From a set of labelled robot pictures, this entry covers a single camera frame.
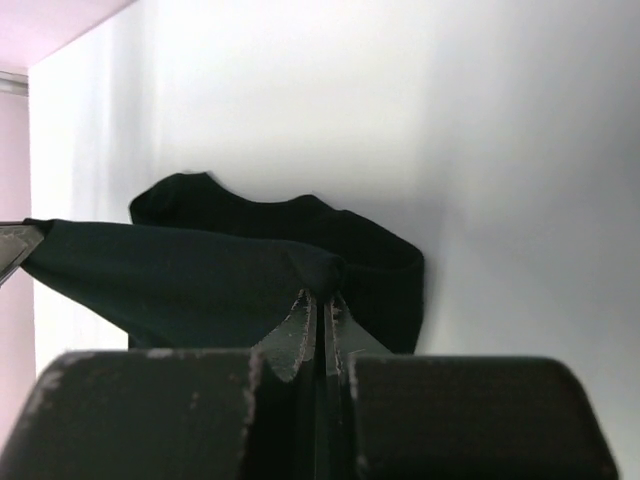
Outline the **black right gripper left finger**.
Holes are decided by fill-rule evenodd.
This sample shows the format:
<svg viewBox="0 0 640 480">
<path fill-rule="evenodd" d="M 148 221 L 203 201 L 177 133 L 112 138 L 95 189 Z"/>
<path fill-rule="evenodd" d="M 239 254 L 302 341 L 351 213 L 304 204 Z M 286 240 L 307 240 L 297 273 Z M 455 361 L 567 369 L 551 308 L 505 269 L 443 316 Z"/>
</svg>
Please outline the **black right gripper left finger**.
<svg viewBox="0 0 640 480">
<path fill-rule="evenodd" d="M 8 479 L 311 479 L 316 302 L 249 349 L 76 351 L 40 375 Z"/>
</svg>

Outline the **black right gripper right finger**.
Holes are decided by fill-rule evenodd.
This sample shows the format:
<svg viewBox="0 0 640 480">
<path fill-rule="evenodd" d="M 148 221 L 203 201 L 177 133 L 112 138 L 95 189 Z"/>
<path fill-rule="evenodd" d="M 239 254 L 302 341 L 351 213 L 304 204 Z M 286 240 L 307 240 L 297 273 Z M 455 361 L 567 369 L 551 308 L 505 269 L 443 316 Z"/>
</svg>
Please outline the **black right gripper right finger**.
<svg viewBox="0 0 640 480">
<path fill-rule="evenodd" d="M 562 362 L 395 355 L 335 297 L 322 313 L 327 479 L 615 479 Z"/>
</svg>

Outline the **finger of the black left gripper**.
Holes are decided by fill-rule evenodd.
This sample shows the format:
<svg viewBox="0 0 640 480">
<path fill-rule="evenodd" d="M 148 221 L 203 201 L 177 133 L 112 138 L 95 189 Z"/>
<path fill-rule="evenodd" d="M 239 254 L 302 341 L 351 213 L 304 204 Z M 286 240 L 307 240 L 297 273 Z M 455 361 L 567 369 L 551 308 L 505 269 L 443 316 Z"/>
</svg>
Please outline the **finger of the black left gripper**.
<svg viewBox="0 0 640 480">
<path fill-rule="evenodd" d="M 47 231 L 47 221 L 26 219 L 22 222 L 1 223 L 1 286 L 21 268 L 25 260 L 44 240 Z"/>
</svg>

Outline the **black t shirt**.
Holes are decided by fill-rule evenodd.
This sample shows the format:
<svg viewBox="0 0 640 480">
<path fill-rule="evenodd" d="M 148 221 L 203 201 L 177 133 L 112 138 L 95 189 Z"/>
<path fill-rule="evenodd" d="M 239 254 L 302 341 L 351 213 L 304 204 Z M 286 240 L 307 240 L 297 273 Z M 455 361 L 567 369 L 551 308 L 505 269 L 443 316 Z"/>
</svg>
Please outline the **black t shirt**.
<svg viewBox="0 0 640 480">
<path fill-rule="evenodd" d="M 38 221 L 34 279 L 141 348 L 247 348 L 302 294 L 340 294 L 388 350 L 415 350 L 421 251 L 312 195 L 259 203 L 206 173 L 174 174 L 134 198 L 127 224 Z"/>
</svg>

